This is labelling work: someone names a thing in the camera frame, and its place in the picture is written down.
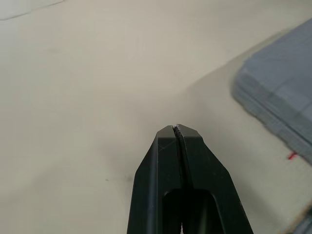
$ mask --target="stacked gray mat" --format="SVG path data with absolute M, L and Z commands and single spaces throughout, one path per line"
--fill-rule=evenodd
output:
M 312 164 L 312 19 L 252 55 L 232 94 Z

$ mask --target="red mark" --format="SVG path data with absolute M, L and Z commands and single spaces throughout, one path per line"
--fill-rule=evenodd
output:
M 288 160 L 292 160 L 294 157 L 296 157 L 298 154 L 294 151 L 288 156 Z

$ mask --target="white surface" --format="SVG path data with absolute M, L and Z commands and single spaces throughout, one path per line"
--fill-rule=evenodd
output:
M 230 97 L 242 58 L 223 65 L 311 15 L 308 0 L 68 0 L 0 21 L 0 232 L 126 233 L 135 171 L 175 123 L 230 171 L 255 234 L 284 228 L 311 168 Z
M 0 20 L 22 16 L 32 10 L 50 6 L 63 0 L 0 0 Z

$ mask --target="gray foam pad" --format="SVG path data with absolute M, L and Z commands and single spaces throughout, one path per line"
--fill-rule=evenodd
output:
M 233 96 L 312 163 L 312 19 L 252 55 Z

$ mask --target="red thread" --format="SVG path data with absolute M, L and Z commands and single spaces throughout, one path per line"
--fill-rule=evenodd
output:
M 292 160 L 294 157 L 296 157 L 298 154 L 293 151 L 289 156 L 288 156 L 288 160 Z

